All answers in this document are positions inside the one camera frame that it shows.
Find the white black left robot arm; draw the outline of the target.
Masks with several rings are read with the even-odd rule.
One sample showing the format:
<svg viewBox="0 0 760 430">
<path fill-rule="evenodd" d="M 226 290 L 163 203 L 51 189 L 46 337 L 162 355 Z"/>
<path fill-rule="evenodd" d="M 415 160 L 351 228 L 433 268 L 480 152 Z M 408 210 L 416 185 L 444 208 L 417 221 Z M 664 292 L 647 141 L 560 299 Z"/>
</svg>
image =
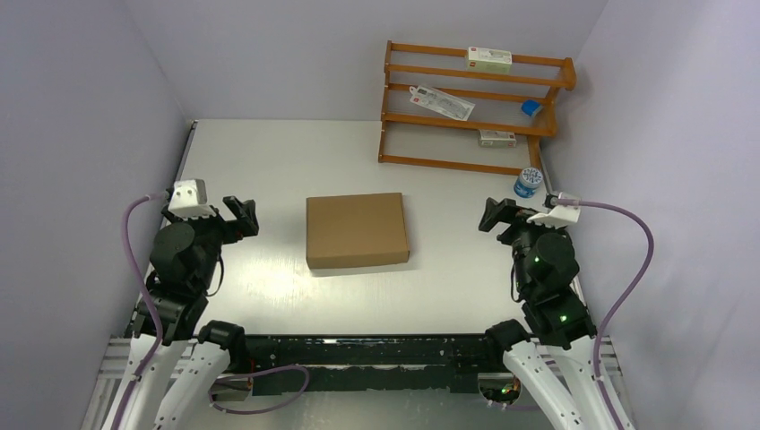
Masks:
<svg viewBox="0 0 760 430">
<path fill-rule="evenodd" d="M 167 225 L 153 238 L 152 270 L 134 271 L 139 300 L 132 322 L 127 366 L 107 414 L 105 429 L 170 429 L 187 417 L 190 404 L 224 372 L 248 363 L 242 327 L 210 322 L 200 330 L 201 350 L 178 380 L 171 375 L 189 346 L 209 303 L 215 271 L 223 267 L 222 247 L 259 233 L 256 203 L 223 198 L 233 219 L 224 219 L 203 198 L 178 190 L 146 194 L 131 202 L 121 218 L 120 238 L 127 260 L 136 264 L 129 235 L 132 213 L 140 205 L 161 201 Z"/>
</svg>

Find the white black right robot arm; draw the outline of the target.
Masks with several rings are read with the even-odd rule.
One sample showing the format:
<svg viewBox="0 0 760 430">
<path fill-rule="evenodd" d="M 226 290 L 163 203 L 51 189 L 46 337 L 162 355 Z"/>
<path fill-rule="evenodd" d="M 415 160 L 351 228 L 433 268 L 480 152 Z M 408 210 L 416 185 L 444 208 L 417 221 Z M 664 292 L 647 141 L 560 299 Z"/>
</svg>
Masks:
<svg viewBox="0 0 760 430">
<path fill-rule="evenodd" d="M 602 362 L 600 332 L 572 287 L 580 266 L 566 229 L 579 214 L 560 204 L 540 212 L 487 199 L 479 230 L 507 225 L 497 241 L 511 249 L 524 321 L 488 329 L 483 357 L 491 369 L 507 369 L 556 429 L 632 429 Z"/>
</svg>

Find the brown cardboard box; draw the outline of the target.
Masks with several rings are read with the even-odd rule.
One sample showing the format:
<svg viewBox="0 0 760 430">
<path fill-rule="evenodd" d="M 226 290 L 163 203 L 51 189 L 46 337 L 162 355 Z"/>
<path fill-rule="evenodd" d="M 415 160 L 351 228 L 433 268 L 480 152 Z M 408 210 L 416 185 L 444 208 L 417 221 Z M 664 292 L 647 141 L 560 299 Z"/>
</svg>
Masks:
<svg viewBox="0 0 760 430">
<path fill-rule="evenodd" d="M 306 217 L 311 270 L 378 267 L 410 259 L 402 193 L 308 197 Z"/>
</svg>

